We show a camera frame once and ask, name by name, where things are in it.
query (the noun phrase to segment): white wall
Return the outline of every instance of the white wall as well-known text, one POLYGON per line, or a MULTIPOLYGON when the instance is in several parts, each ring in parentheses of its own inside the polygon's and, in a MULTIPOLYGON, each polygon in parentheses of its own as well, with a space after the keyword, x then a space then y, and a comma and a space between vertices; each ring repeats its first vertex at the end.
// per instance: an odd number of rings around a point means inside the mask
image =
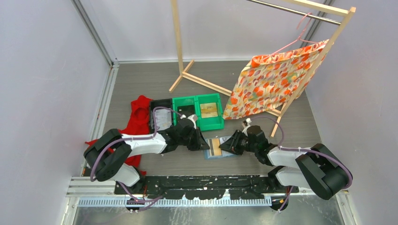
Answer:
MULTIPOLYGON (((280 0, 266 2, 315 12, 280 0)), ((177 58, 170 0, 82 3, 118 60, 177 58)), ((301 32, 296 30, 300 15, 246 0, 179 0, 178 6, 184 59, 250 59, 273 53, 301 32)))
POLYGON ((108 65, 70 0, 0 1, 0 224, 59 224, 108 65))
MULTIPOLYGON (((353 173, 363 224, 397 224, 398 98, 396 1, 337 0, 357 13, 307 87, 326 144, 353 173)), ((315 38, 331 35, 323 25, 315 38)))

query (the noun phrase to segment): floral fabric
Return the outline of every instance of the floral fabric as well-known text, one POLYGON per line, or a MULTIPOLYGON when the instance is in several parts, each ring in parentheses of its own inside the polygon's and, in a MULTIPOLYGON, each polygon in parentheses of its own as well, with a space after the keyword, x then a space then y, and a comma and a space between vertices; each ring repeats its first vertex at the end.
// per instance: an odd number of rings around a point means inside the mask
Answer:
POLYGON ((223 118, 239 119, 282 105, 296 91, 302 77, 327 42, 328 40, 321 41, 285 53, 254 56, 240 73, 223 118))

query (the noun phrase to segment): robotic hand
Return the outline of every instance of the robotic hand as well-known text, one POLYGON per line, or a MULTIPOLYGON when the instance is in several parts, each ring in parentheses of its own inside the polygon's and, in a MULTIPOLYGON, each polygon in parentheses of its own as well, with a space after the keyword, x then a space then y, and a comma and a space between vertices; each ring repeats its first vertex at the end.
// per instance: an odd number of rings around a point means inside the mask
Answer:
POLYGON ((250 123, 250 119, 245 120, 243 131, 236 130, 220 148, 236 155, 242 155, 244 151, 253 152, 260 163, 277 166, 268 173, 270 186, 309 188, 320 198, 329 200, 351 184, 352 174, 325 145, 290 151, 296 149, 269 143, 261 128, 250 123))
MULTIPOLYGON (((191 151, 209 149, 196 120, 196 115, 188 118, 183 115, 176 126, 151 135, 126 135, 111 129, 84 152, 84 157, 98 181, 115 180, 139 190, 143 184, 139 182, 142 181, 139 171, 124 161, 135 155, 171 152, 179 145, 191 151)), ((323 144, 316 144, 310 150, 288 151, 269 143, 261 128, 250 123, 250 119, 245 120, 243 131, 236 130, 220 148, 236 155, 253 152, 262 164, 277 166, 268 173, 270 187, 310 188, 328 200, 351 184, 351 173, 323 144)))

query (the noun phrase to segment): metal hanging bar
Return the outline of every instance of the metal hanging bar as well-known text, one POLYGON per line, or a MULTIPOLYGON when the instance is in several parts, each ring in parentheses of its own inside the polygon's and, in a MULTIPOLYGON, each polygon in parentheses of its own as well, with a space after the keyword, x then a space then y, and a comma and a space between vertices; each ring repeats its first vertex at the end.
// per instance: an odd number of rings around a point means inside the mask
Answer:
MULTIPOLYGON (((272 8, 277 8, 277 9, 280 9, 280 10, 283 10, 283 11, 286 11, 286 12, 290 12, 290 13, 294 13, 294 14, 297 14, 297 15, 305 16, 307 14, 307 13, 303 13, 303 12, 300 12, 300 11, 297 11, 297 10, 294 10, 294 9, 290 9, 290 8, 286 8, 286 7, 282 7, 282 6, 277 6, 277 5, 273 5, 273 4, 262 2, 262 1, 257 1, 257 0, 246 0, 246 1, 251 1, 251 2, 254 2, 254 3, 257 3, 257 4, 261 4, 261 5, 264 5, 264 6, 272 7, 272 8)), ((331 24, 334 24, 334 25, 340 25, 341 24, 339 21, 331 20, 331 19, 328 19, 328 18, 325 18, 325 17, 321 17, 321 16, 317 16, 317 15, 309 14, 307 17, 313 18, 315 20, 320 20, 320 21, 324 21, 324 22, 327 22, 327 23, 331 23, 331 24)))

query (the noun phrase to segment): gray wooden floor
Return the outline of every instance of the gray wooden floor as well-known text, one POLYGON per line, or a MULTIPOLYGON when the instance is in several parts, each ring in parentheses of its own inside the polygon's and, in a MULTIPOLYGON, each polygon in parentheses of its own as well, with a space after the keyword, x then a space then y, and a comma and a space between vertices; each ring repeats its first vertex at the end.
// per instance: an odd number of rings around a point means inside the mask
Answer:
MULTIPOLYGON (((247 61, 195 62, 190 73, 232 90, 242 68, 247 61)), ((121 64, 116 78, 104 131, 111 128, 124 129, 130 117, 130 102, 145 95, 152 99, 184 97, 215 93, 215 91, 183 79, 173 93, 168 89, 178 77, 177 63, 137 63, 121 64)), ((225 107, 228 96, 222 95, 222 106, 225 107)), ((276 118, 266 112, 265 116, 276 118)), ((223 130, 203 132, 205 138, 232 135, 241 129, 240 120, 226 120, 223 130)), ((267 119, 256 120, 266 135, 271 133, 273 122, 267 119)), ((312 115, 305 93, 296 99, 281 120, 285 132, 286 147, 311 147, 320 143, 318 129, 312 115)), ((272 143, 281 139, 278 130, 272 143)), ((260 164, 254 154, 245 152, 242 156, 206 160, 204 152, 188 151, 178 147, 176 151, 162 155, 145 154, 142 156, 141 170, 148 175, 244 175, 266 174, 272 167, 260 164)))

